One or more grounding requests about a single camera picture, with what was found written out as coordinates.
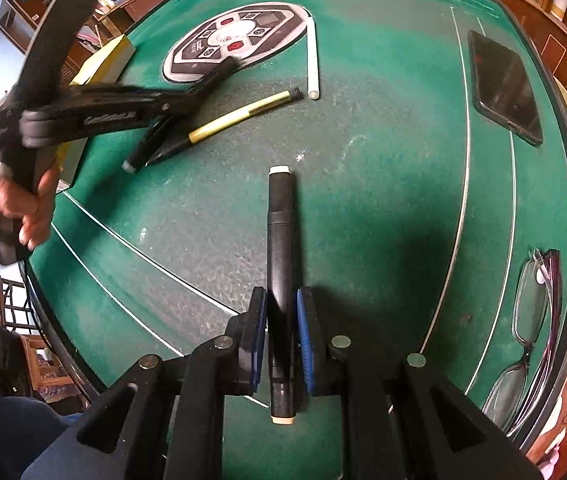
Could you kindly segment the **person left hand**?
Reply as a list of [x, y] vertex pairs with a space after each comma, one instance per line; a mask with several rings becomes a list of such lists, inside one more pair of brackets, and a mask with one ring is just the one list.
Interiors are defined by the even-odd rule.
[[21, 221], [18, 240], [29, 250], [44, 244], [49, 238], [58, 181], [56, 162], [41, 176], [34, 193], [0, 175], [0, 216]]

